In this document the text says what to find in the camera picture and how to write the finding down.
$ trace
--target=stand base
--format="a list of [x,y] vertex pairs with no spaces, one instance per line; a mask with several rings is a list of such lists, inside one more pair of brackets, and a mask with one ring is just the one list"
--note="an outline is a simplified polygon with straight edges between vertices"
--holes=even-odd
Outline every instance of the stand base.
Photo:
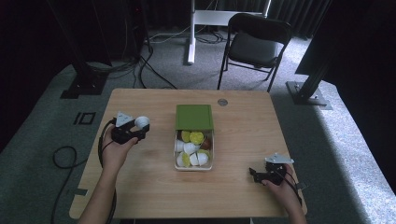
[[330,102],[323,99],[323,96],[319,89],[317,89],[314,94],[309,99],[301,99],[299,97],[299,90],[304,85],[303,82],[286,82],[286,86],[289,89],[289,93],[296,105],[318,105],[322,110],[332,110]]
[[77,99],[80,95],[100,95],[106,85],[108,74],[96,76],[89,85],[81,85],[78,76],[74,79],[69,90],[64,91],[61,99]]

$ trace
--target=green lid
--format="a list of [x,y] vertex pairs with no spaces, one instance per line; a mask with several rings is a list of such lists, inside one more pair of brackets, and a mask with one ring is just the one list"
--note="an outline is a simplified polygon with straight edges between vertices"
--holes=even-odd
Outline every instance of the green lid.
[[177,105],[176,130],[213,130],[210,105]]

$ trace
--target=hand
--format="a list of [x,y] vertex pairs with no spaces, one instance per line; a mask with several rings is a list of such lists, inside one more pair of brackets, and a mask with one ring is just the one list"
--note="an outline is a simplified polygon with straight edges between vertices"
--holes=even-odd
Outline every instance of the hand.
[[[292,175],[293,170],[288,164],[285,164],[286,171]],[[290,175],[286,175],[285,178],[293,183],[293,180]],[[298,214],[304,215],[303,209],[301,208],[300,202],[294,192],[294,190],[289,186],[286,181],[282,181],[282,183],[278,186],[272,183],[269,180],[263,180],[262,183],[274,193],[276,199],[285,207],[286,211],[289,215]]]
[[138,139],[132,138],[125,144],[118,144],[111,139],[111,130],[114,125],[110,126],[103,140],[103,170],[111,174],[117,174],[125,162],[129,149],[137,143]]

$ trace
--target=white desk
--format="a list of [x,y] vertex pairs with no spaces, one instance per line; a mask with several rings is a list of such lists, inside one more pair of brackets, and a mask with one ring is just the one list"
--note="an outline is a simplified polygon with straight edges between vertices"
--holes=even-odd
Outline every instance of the white desk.
[[[267,16],[271,0],[267,0],[263,12],[248,12],[254,15]],[[194,63],[195,59],[195,25],[220,25],[227,26],[228,20],[240,13],[238,11],[216,11],[216,10],[195,10],[195,0],[191,0],[191,37],[189,48],[189,64]]]

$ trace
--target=black folding chair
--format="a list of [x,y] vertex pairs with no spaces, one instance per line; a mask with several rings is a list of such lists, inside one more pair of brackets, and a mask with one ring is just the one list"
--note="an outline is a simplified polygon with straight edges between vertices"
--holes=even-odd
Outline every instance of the black folding chair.
[[264,81],[272,75],[267,89],[269,92],[283,52],[291,38],[291,27],[286,22],[247,13],[237,13],[232,16],[228,22],[228,38],[221,64],[218,90],[223,72],[228,70],[229,64],[232,64],[268,74]]

